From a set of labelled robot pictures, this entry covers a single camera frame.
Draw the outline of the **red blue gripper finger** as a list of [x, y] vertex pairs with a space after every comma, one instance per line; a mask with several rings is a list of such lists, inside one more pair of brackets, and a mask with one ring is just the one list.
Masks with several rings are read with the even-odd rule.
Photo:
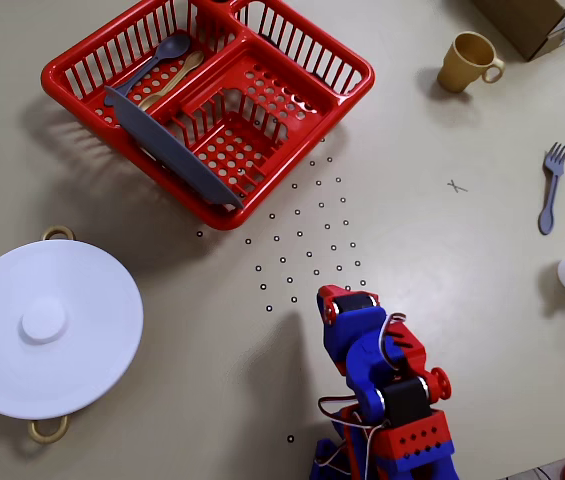
[[324, 347], [340, 374], [346, 373], [346, 355], [351, 343], [351, 326], [346, 321], [324, 325]]
[[346, 296], [346, 290], [337, 285], [324, 285], [317, 292], [318, 310], [325, 325], [331, 326], [340, 314], [336, 300]]

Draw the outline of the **blue red gripper body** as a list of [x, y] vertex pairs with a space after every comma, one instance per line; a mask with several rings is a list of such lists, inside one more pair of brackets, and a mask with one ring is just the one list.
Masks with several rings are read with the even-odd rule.
[[342, 376], [348, 380], [391, 380], [425, 375], [425, 348], [406, 327], [403, 314], [387, 314], [379, 296], [367, 291], [346, 290], [346, 296], [336, 302], [340, 314], [335, 322], [346, 321], [351, 326]]

